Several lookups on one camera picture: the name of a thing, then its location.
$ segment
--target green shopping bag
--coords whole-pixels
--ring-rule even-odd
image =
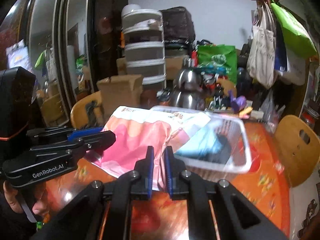
[[[212,63],[213,66],[226,68],[228,79],[237,82],[237,53],[235,46],[198,46],[198,62]]]
[[[271,9],[281,25],[286,46],[304,59],[316,55],[316,47],[302,24],[291,13],[275,3],[271,3]]]

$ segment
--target orange tablecloth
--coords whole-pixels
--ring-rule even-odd
[[[231,183],[289,236],[289,187],[273,139],[262,124],[247,123],[245,127],[253,162],[247,174],[233,176]],[[115,179],[84,159],[78,166],[77,171],[47,182],[51,216],[91,181]],[[186,201],[172,201],[168,194],[156,191],[148,202],[134,201],[132,239],[175,240],[181,237],[188,239]]]

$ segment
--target human hand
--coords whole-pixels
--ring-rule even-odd
[[[3,190],[4,196],[11,209],[16,213],[23,213],[23,209],[16,198],[18,190],[14,189],[7,180],[3,183]],[[32,207],[32,211],[35,215],[45,217],[45,215],[49,212],[48,192],[46,190],[45,182],[37,184],[33,191],[37,202]]]

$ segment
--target wooden chair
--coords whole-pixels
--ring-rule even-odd
[[[48,98],[43,102],[40,111],[47,127],[59,125],[59,121],[64,121],[65,113],[61,105],[60,94]]]
[[[101,106],[102,99],[101,99],[101,93],[100,91],[95,92],[91,95],[86,96],[85,98],[82,98],[76,104],[73,106],[71,113],[70,113],[70,119],[72,127],[80,129],[84,127],[86,124],[89,123],[87,111],[85,109],[85,106],[92,101],[97,102],[97,106]],[[103,122],[103,114],[101,112],[101,108],[97,107],[93,110],[97,121]]]
[[[221,86],[224,88],[223,93],[225,96],[229,96],[228,91],[231,90],[234,97],[237,96],[237,88],[236,85],[228,80],[223,78],[218,78],[217,83],[221,84]]]
[[[279,159],[290,186],[302,184],[319,162],[318,136],[300,118],[287,115],[279,123],[275,137],[281,150]]]

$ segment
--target stacked plastic drawers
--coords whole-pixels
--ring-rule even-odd
[[[138,23],[155,19],[159,25]],[[162,13],[139,9],[122,16],[128,74],[143,75],[143,90],[166,86]]]

